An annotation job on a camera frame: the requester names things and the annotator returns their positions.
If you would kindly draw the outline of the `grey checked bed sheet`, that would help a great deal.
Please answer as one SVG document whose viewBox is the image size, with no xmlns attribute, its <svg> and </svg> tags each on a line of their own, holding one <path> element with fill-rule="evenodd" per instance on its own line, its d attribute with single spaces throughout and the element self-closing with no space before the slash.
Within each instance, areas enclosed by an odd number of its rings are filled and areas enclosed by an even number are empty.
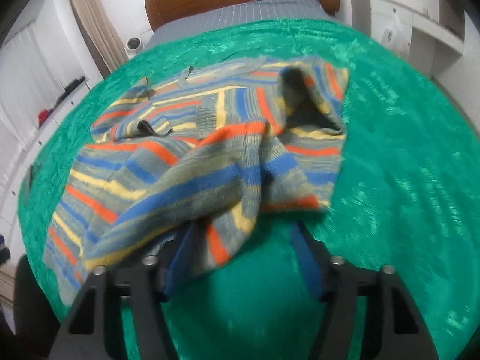
<svg viewBox="0 0 480 360">
<path fill-rule="evenodd" d="M 145 48 L 239 24 L 283 19 L 335 20 L 317 0 L 254 0 L 176 19 L 154 30 Z"/>
</svg>

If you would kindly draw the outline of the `red item on cabinet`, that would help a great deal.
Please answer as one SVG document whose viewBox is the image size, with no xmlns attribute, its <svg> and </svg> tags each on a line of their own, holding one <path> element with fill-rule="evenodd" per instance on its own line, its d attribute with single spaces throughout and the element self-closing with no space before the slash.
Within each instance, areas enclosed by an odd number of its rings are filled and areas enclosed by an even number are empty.
<svg viewBox="0 0 480 360">
<path fill-rule="evenodd" d="M 40 111 L 37 115 L 38 127 L 40 128 L 44 122 L 50 117 L 51 113 L 54 111 L 53 108 L 45 108 Z"/>
</svg>

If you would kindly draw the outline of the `green satin bedspread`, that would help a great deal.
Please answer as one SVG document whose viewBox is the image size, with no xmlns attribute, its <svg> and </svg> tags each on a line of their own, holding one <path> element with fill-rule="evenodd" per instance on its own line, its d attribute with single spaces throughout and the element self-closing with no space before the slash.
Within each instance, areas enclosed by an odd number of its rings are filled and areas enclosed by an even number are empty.
<svg viewBox="0 0 480 360">
<path fill-rule="evenodd" d="M 331 210 L 306 224 L 352 263 L 390 264 L 408 286 L 441 359 L 479 326 L 479 138 L 429 80 L 353 28 L 313 19 L 242 24 L 155 46 L 96 85 L 37 156 L 18 199 L 37 282 L 58 318 L 47 227 L 90 126 L 137 80 L 188 66 L 271 55 L 319 55 L 348 68 L 347 137 Z M 265 216 L 245 251 L 187 285 L 164 308 L 181 359 L 306 359 L 322 307 L 307 291 L 287 221 Z"/>
</svg>

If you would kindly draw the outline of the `white low drawer cabinet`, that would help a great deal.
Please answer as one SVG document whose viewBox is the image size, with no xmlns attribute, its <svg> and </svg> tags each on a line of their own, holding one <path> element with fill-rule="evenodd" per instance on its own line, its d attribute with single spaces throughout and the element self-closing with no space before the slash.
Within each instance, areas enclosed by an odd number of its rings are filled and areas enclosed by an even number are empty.
<svg viewBox="0 0 480 360">
<path fill-rule="evenodd" d="M 21 240 L 20 225 L 17 214 L 17 205 L 20 195 L 21 182 L 27 174 L 27 170 L 39 155 L 42 147 L 47 144 L 59 125 L 68 114 L 75 110 L 84 97 L 90 92 L 89 83 L 83 80 L 48 117 L 33 139 L 27 144 L 24 152 L 19 156 L 12 178 L 7 183 L 7 190 L 1 198 L 1 234 L 5 237 L 7 248 L 11 252 L 11 259 L 15 259 L 25 253 L 24 244 Z"/>
</svg>

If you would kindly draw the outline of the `striped knit sweater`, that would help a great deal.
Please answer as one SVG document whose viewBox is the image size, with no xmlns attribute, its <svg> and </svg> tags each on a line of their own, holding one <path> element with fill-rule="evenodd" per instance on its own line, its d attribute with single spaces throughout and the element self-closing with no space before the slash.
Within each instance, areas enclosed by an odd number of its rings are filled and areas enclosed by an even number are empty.
<svg viewBox="0 0 480 360">
<path fill-rule="evenodd" d="M 350 72 L 318 56 L 239 58 L 142 79 L 92 124 L 47 228 L 71 305 L 89 273 L 204 219 L 193 271 L 230 261 L 266 211 L 329 207 Z"/>
</svg>

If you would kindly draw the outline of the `white desk unit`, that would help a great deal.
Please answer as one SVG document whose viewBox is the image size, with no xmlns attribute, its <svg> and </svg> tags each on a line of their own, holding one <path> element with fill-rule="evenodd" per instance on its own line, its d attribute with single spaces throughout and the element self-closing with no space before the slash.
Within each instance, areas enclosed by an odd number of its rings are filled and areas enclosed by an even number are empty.
<svg viewBox="0 0 480 360">
<path fill-rule="evenodd" d="M 465 10 L 458 0 L 438 0 L 439 18 L 395 0 L 352 0 L 352 26 L 381 44 L 396 11 L 408 38 L 408 50 L 398 55 L 418 72 L 432 77 L 439 63 L 452 65 L 465 51 Z"/>
</svg>

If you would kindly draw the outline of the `beige curtain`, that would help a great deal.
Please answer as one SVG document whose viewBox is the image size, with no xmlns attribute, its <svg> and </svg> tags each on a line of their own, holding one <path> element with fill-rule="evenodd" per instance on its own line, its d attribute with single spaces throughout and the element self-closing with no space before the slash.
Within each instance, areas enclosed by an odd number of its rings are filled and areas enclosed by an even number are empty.
<svg viewBox="0 0 480 360">
<path fill-rule="evenodd" d="M 80 32 L 103 78 L 128 61 L 100 0 L 69 0 Z"/>
</svg>

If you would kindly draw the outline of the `white plastic bag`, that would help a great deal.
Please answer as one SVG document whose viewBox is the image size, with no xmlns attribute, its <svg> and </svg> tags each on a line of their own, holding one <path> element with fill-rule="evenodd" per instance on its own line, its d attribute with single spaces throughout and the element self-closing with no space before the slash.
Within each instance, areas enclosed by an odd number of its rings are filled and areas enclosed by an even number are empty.
<svg viewBox="0 0 480 360">
<path fill-rule="evenodd" d="M 408 50 L 408 38 L 396 11 L 393 12 L 393 19 L 383 32 L 381 45 L 398 55 Z"/>
</svg>

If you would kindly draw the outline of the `black item on cabinet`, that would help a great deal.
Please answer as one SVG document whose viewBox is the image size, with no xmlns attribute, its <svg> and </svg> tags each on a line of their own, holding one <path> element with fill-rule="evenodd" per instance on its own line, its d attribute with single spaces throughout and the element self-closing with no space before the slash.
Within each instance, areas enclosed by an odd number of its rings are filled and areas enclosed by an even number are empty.
<svg viewBox="0 0 480 360">
<path fill-rule="evenodd" d="M 81 76 L 80 78 L 71 81 L 64 89 L 64 92 L 58 97 L 57 101 L 55 102 L 55 106 L 58 107 L 68 96 L 72 94 L 72 92 L 74 92 L 85 81 L 85 76 Z"/>
</svg>

